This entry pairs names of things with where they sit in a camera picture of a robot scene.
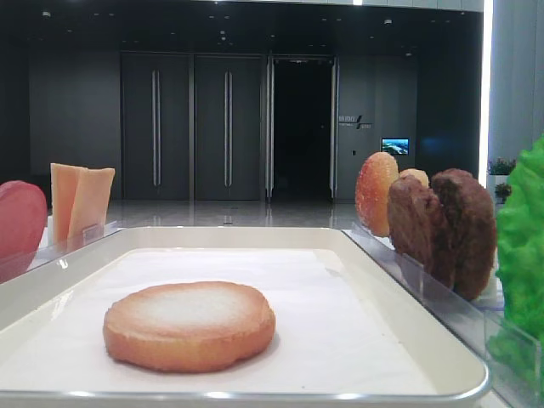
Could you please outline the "round bread slice on tray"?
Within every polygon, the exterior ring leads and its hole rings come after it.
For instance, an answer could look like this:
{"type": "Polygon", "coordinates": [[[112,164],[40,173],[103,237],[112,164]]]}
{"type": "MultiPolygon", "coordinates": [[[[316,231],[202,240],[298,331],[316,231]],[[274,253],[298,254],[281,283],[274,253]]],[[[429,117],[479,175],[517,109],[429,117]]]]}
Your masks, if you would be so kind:
{"type": "Polygon", "coordinates": [[[108,355],[155,371],[220,371],[262,353],[275,313],[252,286],[228,281],[150,286],[113,303],[103,337],[108,355]]]}

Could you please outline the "clear acrylic right rail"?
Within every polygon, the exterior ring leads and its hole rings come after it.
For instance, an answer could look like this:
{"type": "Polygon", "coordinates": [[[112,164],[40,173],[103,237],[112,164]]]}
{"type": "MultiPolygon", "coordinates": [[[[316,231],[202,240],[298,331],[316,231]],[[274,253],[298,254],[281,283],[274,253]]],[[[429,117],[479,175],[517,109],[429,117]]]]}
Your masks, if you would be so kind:
{"type": "Polygon", "coordinates": [[[489,364],[493,391],[508,406],[543,406],[543,346],[503,317],[497,297],[468,302],[367,229],[353,224],[345,232],[442,326],[489,364]]]}

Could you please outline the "clear acrylic left rail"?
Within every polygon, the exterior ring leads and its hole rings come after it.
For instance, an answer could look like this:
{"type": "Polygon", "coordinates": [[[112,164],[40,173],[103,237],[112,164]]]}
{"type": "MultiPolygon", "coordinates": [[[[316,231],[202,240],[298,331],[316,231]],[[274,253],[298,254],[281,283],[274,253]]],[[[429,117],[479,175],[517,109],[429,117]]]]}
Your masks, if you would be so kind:
{"type": "Polygon", "coordinates": [[[67,241],[38,248],[35,252],[2,259],[1,283],[10,281],[55,259],[62,258],[118,230],[117,221],[110,222],[104,227],[88,227],[80,235],[70,238],[67,241]]]}

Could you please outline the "bread slice right rack front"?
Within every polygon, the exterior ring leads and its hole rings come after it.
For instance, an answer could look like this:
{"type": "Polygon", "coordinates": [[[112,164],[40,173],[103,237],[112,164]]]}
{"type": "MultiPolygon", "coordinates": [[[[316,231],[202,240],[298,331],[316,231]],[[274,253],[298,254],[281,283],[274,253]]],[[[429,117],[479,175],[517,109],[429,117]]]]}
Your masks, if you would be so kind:
{"type": "Polygon", "coordinates": [[[387,237],[388,191],[399,177],[397,161],[387,152],[368,157],[360,169],[355,187],[355,208],[360,222],[378,237],[387,237]]]}

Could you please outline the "potted flower plant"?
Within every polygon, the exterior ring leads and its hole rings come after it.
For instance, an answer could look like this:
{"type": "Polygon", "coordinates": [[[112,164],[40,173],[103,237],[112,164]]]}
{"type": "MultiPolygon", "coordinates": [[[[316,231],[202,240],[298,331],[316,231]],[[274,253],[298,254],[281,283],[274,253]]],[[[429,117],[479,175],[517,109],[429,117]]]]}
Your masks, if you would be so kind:
{"type": "Polygon", "coordinates": [[[507,178],[516,166],[515,159],[489,159],[487,169],[487,190],[495,204],[502,204],[510,194],[507,178]]]}

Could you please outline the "clear acrylic rail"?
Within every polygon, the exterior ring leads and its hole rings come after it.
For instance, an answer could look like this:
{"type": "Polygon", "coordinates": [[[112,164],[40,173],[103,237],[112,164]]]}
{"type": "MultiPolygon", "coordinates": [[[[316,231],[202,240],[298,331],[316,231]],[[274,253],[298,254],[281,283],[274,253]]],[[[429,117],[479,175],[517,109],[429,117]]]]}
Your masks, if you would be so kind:
{"type": "Polygon", "coordinates": [[[88,227],[80,235],[70,238],[67,241],[38,248],[35,252],[2,259],[1,283],[10,281],[55,259],[62,258],[118,230],[117,221],[110,222],[104,227],[88,227]]]}
{"type": "Polygon", "coordinates": [[[543,346],[503,317],[497,297],[468,302],[367,229],[353,224],[345,232],[442,326],[489,364],[493,391],[508,406],[543,406],[543,346]]]}

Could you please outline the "bread slice right rack rear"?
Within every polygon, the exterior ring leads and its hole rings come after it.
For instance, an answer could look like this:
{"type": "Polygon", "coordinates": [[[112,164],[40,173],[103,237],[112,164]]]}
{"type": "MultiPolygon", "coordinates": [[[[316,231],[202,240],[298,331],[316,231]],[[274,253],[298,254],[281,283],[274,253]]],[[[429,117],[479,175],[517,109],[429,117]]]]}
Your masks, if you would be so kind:
{"type": "Polygon", "coordinates": [[[429,178],[428,175],[420,169],[416,168],[407,168],[399,173],[399,176],[401,178],[412,176],[416,178],[424,187],[429,186],[429,178]]]}

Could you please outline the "dark double door right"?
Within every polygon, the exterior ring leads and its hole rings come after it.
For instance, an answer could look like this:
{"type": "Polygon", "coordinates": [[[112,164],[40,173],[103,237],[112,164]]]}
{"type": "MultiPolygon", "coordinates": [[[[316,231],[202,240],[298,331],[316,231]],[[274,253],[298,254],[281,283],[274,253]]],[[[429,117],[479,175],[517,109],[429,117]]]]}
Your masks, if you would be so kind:
{"type": "Polygon", "coordinates": [[[261,63],[195,59],[195,198],[260,197],[261,63]]]}

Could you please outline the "white metal tray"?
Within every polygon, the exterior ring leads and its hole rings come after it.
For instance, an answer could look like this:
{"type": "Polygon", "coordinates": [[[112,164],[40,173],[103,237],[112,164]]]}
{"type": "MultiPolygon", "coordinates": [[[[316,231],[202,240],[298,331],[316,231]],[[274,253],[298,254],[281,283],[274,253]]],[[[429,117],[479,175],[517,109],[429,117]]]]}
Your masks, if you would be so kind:
{"type": "Polygon", "coordinates": [[[489,387],[335,229],[124,229],[1,286],[4,407],[472,407],[489,387]]]}

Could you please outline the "bread slice rack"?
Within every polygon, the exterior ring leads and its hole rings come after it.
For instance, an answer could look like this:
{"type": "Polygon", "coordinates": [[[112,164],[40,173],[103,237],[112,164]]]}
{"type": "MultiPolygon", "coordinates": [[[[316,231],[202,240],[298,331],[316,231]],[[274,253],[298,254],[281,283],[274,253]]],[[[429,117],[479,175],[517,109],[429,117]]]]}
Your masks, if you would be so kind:
{"type": "Polygon", "coordinates": [[[401,178],[412,176],[416,178],[424,187],[429,186],[429,178],[428,175],[420,169],[416,168],[407,168],[399,173],[399,176],[401,178]]]}
{"type": "Polygon", "coordinates": [[[397,161],[387,152],[368,157],[360,169],[355,187],[355,208],[360,222],[378,237],[387,237],[388,191],[399,177],[397,161]]]}

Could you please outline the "brown meat patty front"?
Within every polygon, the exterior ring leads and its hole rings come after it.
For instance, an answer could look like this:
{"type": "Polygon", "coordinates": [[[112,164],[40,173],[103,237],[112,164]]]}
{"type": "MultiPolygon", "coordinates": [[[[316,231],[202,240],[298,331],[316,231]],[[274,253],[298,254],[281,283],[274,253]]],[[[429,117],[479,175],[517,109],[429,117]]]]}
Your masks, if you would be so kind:
{"type": "Polygon", "coordinates": [[[451,289],[455,281],[452,231],[433,190],[412,175],[398,178],[388,191],[388,223],[395,251],[422,264],[426,273],[451,289]]]}

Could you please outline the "small wall display screen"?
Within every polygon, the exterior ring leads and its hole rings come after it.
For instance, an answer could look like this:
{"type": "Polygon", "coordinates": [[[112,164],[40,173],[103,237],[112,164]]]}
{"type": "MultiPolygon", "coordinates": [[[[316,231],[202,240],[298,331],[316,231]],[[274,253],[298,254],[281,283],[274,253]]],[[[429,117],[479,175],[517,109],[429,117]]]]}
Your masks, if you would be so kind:
{"type": "Polygon", "coordinates": [[[408,156],[410,151],[409,139],[382,139],[381,151],[392,156],[408,156]]]}

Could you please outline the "green lettuce leaf in rack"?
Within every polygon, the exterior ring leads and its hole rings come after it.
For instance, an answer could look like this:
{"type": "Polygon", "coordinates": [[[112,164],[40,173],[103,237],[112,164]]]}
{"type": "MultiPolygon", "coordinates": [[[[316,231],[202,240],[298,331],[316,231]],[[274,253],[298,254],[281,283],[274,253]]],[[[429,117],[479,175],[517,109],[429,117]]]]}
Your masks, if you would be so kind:
{"type": "Polygon", "coordinates": [[[543,139],[523,150],[507,183],[511,194],[497,215],[498,270],[508,331],[490,341],[490,351],[524,380],[543,384],[543,353],[514,336],[543,344],[543,139]]]}

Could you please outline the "open glass doorway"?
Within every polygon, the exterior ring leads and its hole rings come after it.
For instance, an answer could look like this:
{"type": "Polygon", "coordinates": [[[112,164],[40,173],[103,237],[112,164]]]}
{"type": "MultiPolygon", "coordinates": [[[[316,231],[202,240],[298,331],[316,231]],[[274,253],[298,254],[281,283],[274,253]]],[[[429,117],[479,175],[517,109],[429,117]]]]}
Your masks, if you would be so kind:
{"type": "Polygon", "coordinates": [[[328,201],[332,59],[275,58],[272,202],[328,201]]]}

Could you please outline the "dark double door left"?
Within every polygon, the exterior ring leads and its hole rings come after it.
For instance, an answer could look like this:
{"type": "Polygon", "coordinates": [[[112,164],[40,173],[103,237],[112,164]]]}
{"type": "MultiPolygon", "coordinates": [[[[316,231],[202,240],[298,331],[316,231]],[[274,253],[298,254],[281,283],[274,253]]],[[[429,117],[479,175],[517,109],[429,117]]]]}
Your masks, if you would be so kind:
{"type": "Polygon", "coordinates": [[[189,198],[189,85],[186,56],[122,56],[126,199],[189,198]]]}

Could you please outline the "white paper tray liner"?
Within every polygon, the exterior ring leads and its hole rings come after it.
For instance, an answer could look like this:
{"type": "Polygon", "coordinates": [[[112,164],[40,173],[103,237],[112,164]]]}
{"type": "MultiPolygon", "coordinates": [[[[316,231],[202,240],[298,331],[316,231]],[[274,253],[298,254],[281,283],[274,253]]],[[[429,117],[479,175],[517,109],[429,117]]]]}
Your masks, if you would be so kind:
{"type": "Polygon", "coordinates": [[[431,394],[422,368],[329,250],[128,252],[31,320],[39,324],[1,365],[4,389],[128,392],[431,394]],[[102,324],[113,302],[148,286],[233,281],[256,287],[276,315],[275,339],[225,371],[164,374],[113,361],[102,324]]]}

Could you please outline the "dark double door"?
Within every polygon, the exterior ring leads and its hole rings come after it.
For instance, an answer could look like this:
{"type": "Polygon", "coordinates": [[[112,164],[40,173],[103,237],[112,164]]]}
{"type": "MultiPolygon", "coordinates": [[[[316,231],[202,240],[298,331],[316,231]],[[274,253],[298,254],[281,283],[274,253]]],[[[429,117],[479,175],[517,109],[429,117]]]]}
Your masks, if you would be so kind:
{"type": "Polygon", "coordinates": [[[261,63],[195,59],[195,198],[260,197],[261,63]]]}
{"type": "Polygon", "coordinates": [[[122,56],[126,199],[189,198],[189,85],[186,56],[122,56]]]}

